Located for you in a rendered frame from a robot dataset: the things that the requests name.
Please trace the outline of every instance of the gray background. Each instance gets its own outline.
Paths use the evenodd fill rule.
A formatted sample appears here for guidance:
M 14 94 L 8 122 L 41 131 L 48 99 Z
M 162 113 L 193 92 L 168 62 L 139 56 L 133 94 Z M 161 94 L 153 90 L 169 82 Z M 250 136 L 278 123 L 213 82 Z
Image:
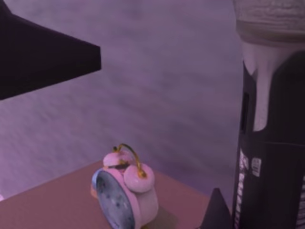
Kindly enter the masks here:
M 242 57 L 229 0 L 6 0 L 102 48 L 103 70 L 0 103 L 8 198 L 131 145 L 143 162 L 231 203 Z

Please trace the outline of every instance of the white drip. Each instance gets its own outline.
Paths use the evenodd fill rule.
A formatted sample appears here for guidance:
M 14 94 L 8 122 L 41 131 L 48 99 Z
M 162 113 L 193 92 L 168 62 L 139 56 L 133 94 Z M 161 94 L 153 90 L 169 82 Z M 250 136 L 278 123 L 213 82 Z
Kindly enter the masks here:
M 242 43 L 244 64 L 253 75 L 256 71 L 256 108 L 253 131 L 267 125 L 271 79 L 276 69 L 293 53 L 305 50 L 305 44 L 262 46 Z

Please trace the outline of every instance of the black pointed object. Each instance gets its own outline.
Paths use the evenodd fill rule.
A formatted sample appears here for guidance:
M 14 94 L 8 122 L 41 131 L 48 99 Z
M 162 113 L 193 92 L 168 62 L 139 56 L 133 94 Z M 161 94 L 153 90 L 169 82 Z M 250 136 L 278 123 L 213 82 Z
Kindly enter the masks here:
M 100 69 L 99 46 L 13 15 L 0 0 L 0 100 Z
M 214 188 L 199 229 L 232 229 L 231 214 L 219 188 Z

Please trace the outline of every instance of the alarm clock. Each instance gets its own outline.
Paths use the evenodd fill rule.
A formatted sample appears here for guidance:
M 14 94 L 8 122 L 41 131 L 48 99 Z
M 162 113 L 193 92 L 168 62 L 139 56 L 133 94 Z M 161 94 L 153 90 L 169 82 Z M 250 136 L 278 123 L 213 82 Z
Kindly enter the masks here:
M 93 174 L 91 194 L 112 229 L 144 229 L 158 214 L 154 182 L 153 170 L 140 162 L 130 146 L 120 144 Z

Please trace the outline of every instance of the brown table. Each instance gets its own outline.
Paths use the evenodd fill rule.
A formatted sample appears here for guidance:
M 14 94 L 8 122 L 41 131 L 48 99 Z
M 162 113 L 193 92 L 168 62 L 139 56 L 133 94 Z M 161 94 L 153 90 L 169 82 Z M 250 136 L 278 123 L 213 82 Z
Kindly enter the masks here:
M 110 229 L 98 201 L 90 195 L 101 162 L 0 202 L 0 229 Z M 208 198 L 155 172 L 160 210 L 149 229 L 194 229 L 201 224 Z

